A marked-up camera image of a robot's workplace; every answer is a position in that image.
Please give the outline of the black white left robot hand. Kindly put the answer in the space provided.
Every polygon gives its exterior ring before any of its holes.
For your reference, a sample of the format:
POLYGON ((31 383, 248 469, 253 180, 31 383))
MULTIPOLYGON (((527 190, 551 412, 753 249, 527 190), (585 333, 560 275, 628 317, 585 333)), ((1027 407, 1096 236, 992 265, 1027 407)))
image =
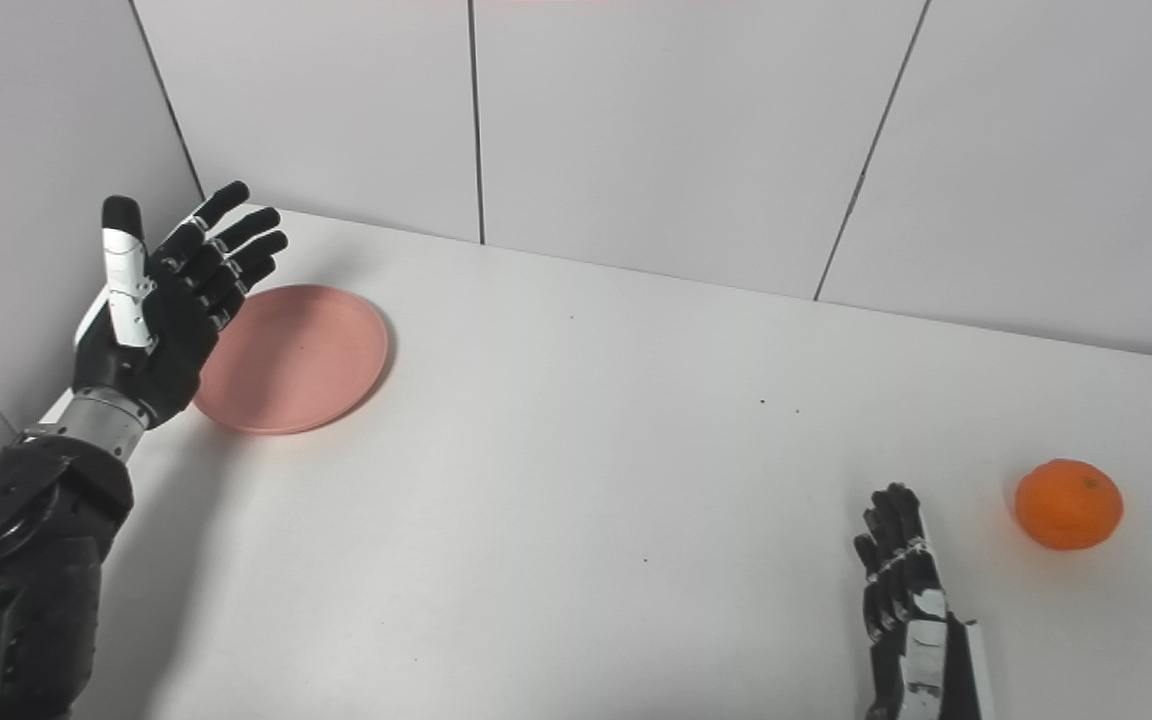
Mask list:
POLYGON ((123 195, 106 197, 106 279, 76 338, 73 397, 109 397, 145 429, 191 404, 220 333, 289 243, 276 209, 219 228, 250 197, 243 181, 225 184, 156 249, 147 247, 141 205, 123 195))

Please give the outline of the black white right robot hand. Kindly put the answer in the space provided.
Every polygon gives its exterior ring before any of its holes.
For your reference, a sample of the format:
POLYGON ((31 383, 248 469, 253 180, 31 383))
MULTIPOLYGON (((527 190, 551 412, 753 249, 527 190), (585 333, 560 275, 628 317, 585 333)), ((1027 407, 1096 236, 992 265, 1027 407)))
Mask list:
POLYGON ((874 688, 864 717, 996 717, 980 626, 948 606, 919 498, 890 483, 861 520, 852 546, 865 573, 861 615, 874 688))

